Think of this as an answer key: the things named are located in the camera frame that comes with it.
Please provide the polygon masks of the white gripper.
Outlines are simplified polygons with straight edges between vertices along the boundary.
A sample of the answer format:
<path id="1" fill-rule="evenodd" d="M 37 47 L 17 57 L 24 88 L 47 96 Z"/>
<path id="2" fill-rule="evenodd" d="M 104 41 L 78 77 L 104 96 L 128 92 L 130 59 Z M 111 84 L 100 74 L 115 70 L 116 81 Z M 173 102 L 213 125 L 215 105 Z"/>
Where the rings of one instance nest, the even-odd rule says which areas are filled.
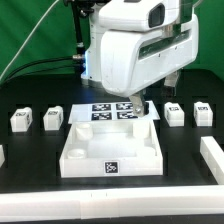
<path id="1" fill-rule="evenodd" d="M 180 78 L 177 70 L 193 62 L 198 53 L 196 15 L 181 25 L 177 36 L 162 38 L 162 34 L 161 29 L 148 33 L 110 30 L 101 40 L 102 85 L 113 95 L 130 96 L 137 117 L 147 114 L 147 103 L 143 94 L 136 92 L 168 75 L 163 93 L 167 97 L 175 96 Z"/>

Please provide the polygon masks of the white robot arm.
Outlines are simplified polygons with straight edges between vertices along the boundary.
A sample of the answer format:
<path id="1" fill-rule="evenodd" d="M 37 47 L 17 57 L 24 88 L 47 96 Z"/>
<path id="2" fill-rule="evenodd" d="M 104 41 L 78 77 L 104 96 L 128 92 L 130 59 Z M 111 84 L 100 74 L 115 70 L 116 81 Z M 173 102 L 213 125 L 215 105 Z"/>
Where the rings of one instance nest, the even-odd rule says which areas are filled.
<path id="1" fill-rule="evenodd" d="M 193 0 L 93 0 L 87 84 L 128 98 L 148 113 L 143 90 L 196 59 L 199 24 Z"/>

